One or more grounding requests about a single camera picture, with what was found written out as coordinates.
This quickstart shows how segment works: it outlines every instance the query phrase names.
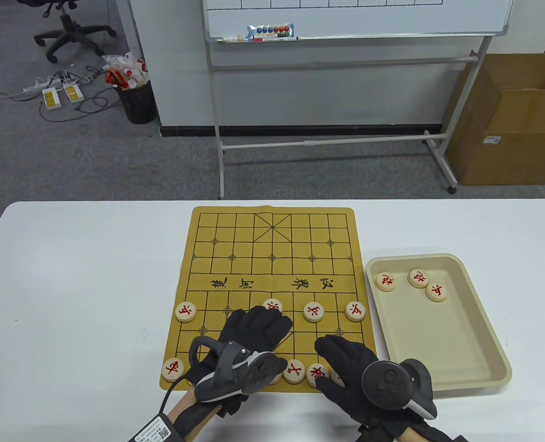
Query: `white label on box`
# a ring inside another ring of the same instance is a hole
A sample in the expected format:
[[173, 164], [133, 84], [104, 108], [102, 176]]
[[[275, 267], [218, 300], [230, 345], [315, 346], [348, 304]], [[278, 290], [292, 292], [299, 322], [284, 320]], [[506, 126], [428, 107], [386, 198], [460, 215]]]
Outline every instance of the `white label on box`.
[[164, 421], [158, 416], [135, 436], [135, 442], [164, 442], [171, 434]]
[[485, 145], [499, 145], [500, 141], [502, 141], [502, 137], [485, 137], [483, 143]]

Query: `qr code label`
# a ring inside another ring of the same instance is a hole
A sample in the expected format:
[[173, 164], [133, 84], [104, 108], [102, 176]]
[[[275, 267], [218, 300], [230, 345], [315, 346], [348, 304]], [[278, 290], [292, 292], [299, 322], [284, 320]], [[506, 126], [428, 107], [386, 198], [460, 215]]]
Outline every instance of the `qr code label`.
[[170, 429], [158, 416], [135, 436], [135, 442], [164, 442], [171, 434]]

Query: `office chair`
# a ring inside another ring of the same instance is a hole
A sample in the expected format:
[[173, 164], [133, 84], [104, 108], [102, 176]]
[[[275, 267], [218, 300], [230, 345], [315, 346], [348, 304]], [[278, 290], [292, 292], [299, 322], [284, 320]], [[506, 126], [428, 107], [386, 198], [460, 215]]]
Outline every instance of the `office chair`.
[[98, 46], [95, 42], [90, 40], [86, 35], [93, 32], [108, 32], [108, 35], [116, 37], [117, 33], [109, 25], [96, 25], [96, 26], [81, 26], [78, 25], [72, 17], [65, 12], [64, 4], [68, 4], [70, 9], [76, 9], [78, 6], [76, 0], [17, 0], [17, 2], [30, 6], [32, 8], [37, 8], [39, 6], [44, 6], [49, 4], [47, 10], [43, 13], [44, 18], [48, 18], [51, 12], [51, 8], [56, 4], [55, 9], [61, 11], [61, 23], [64, 25], [64, 29], [58, 29], [55, 31], [45, 32], [44, 34], [35, 35], [35, 42], [39, 46], [45, 46], [45, 38], [55, 38], [53, 44], [49, 47], [45, 55], [51, 63], [57, 63], [57, 57], [54, 53], [60, 47], [68, 44], [69, 42], [81, 42], [92, 48], [96, 55], [101, 57], [104, 55], [104, 51]]

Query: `black glove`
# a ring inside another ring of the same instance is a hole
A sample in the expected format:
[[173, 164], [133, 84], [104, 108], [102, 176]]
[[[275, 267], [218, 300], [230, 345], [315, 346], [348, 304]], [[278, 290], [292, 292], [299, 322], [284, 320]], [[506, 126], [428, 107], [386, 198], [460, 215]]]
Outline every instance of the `black glove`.
[[361, 343], [328, 335], [315, 341], [315, 351], [327, 360], [344, 382], [344, 387], [340, 387], [329, 378], [320, 377], [316, 381], [317, 389], [367, 429], [383, 430], [393, 439], [401, 436], [414, 423], [422, 421], [411, 410], [386, 411], [369, 402], [363, 392], [363, 373], [378, 358]]
[[[227, 343], [234, 341], [247, 348], [249, 351], [262, 352], [273, 351], [281, 342], [283, 337], [287, 336], [293, 322], [283, 316], [278, 310], [267, 310], [262, 306], [254, 307], [250, 311], [236, 310], [230, 315], [218, 341]], [[287, 368], [287, 361], [279, 367], [279, 373]], [[217, 367], [217, 355], [210, 351], [198, 366], [193, 366], [186, 373], [186, 379], [193, 385], [196, 385], [201, 379], [215, 371]], [[247, 400], [248, 396], [237, 395], [222, 400], [221, 405], [225, 413], [235, 414], [242, 402]]]

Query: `chinese chess board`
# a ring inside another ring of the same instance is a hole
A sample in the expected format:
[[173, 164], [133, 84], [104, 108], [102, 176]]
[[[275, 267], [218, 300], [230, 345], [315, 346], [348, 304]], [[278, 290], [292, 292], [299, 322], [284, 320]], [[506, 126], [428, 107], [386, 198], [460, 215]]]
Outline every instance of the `chinese chess board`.
[[[225, 208], [194, 209], [182, 260], [175, 308], [190, 301], [197, 308], [191, 322], [173, 312], [164, 361], [180, 358], [188, 369], [192, 340], [217, 339], [227, 317], [249, 310], [266, 299], [281, 301], [293, 329], [275, 353], [298, 359], [305, 367], [316, 362], [314, 342], [327, 334], [364, 343], [375, 351], [373, 326], [358, 233], [352, 209]], [[308, 322], [303, 309], [317, 301], [323, 319]], [[351, 322], [346, 304], [359, 301], [367, 309], [362, 322]], [[199, 360], [206, 354], [201, 352]], [[161, 388], [170, 386], [160, 379]], [[177, 390], [186, 390], [186, 383]], [[290, 385], [284, 379], [266, 391], [316, 392], [307, 381]]]

